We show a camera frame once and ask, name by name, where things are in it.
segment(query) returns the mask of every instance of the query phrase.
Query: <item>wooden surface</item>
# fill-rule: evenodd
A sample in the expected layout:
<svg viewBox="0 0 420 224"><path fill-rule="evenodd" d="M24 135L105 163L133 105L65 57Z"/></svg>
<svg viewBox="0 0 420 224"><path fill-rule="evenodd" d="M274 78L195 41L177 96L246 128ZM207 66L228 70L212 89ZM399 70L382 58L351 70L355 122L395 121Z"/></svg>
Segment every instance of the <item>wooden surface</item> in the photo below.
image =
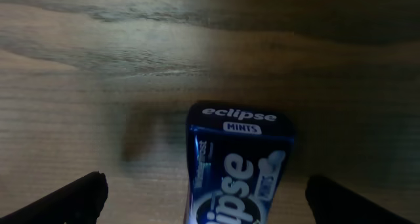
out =
<svg viewBox="0 0 420 224"><path fill-rule="evenodd" d="M420 0L0 0L0 216L107 175L99 223L182 223L198 99L283 110L269 224L324 173L420 222Z"/></svg>

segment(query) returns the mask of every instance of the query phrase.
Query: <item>brown wood tabletop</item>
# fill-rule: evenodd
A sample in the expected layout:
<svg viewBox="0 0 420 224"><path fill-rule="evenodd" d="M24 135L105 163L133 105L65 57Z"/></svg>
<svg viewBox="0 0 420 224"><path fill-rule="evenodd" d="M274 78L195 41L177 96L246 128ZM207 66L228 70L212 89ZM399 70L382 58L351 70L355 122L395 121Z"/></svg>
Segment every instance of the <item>brown wood tabletop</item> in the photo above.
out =
<svg viewBox="0 0 420 224"><path fill-rule="evenodd" d="M420 222L420 0L0 0L0 216L91 171L98 223L182 223L199 99L298 130L268 224L323 173Z"/></svg>

